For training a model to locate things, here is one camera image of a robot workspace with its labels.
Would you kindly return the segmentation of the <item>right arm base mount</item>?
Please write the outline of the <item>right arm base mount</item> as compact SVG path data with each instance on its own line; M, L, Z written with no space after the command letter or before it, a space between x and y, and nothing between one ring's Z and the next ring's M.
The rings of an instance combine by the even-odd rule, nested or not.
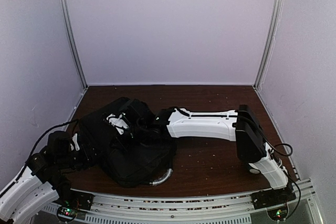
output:
M288 202L296 199L292 189L261 190L251 195L254 209L266 209L268 217L273 221L285 221L289 216Z

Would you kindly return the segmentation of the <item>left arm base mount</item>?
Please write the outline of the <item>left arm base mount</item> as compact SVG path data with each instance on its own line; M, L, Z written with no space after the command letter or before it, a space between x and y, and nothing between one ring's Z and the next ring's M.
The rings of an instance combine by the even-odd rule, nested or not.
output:
M57 199L53 204L57 204L56 217L61 222L72 222L80 214L91 209L94 195L82 191L71 190L69 199Z

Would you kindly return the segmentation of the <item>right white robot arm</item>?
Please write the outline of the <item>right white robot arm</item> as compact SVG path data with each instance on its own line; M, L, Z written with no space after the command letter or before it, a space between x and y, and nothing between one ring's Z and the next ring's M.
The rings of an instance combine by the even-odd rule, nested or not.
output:
M140 129L159 136L218 138L235 142L238 158L268 180L272 203L281 203L293 190L288 171L277 158L281 152L269 143L247 105L224 112L192 112L175 106L161 110L151 119L137 119L135 123Z

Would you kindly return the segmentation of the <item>black student backpack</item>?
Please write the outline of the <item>black student backpack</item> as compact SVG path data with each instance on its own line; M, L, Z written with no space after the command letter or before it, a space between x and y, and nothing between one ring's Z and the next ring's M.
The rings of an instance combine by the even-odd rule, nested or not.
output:
M103 114L122 115L131 132L124 135L103 121ZM99 155L98 165L122 187L158 186L173 174L176 141L136 140L137 119L151 119L155 114L145 102L120 97L79 120L78 139L92 145Z

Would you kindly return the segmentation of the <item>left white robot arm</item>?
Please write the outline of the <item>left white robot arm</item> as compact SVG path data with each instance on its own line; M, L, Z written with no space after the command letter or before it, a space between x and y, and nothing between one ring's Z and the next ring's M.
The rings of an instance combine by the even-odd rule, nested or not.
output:
M93 194L72 189L63 170L80 171L93 166L93 148L74 143L50 144L31 155L1 191L1 223L25 223L55 201L71 211L90 210Z

